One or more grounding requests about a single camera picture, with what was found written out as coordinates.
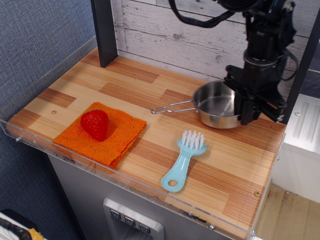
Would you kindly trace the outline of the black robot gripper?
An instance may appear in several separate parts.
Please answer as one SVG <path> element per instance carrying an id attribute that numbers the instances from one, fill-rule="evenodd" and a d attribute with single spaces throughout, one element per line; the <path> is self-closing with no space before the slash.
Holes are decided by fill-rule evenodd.
<path id="1" fill-rule="evenodd" d="M 276 123 L 283 120 L 287 103 L 278 84 L 286 63 L 287 58 L 281 57 L 270 65 L 254 65 L 246 61 L 243 68 L 226 66 L 224 83 L 235 92 L 234 114 L 241 115 L 241 125 L 257 120 L 261 113 Z"/>

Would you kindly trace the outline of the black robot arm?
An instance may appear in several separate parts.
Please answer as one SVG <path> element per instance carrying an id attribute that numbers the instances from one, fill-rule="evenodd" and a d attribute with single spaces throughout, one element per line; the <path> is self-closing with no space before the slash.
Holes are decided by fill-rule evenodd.
<path id="1" fill-rule="evenodd" d="M 235 92 L 234 113 L 246 126 L 264 113 L 274 122 L 282 121 L 285 99 L 278 90 L 287 59 L 297 58 L 287 47 L 294 42 L 292 0 L 220 0 L 219 4 L 232 13 L 241 12 L 245 18 L 247 48 L 244 67 L 226 67 L 224 83 Z"/>

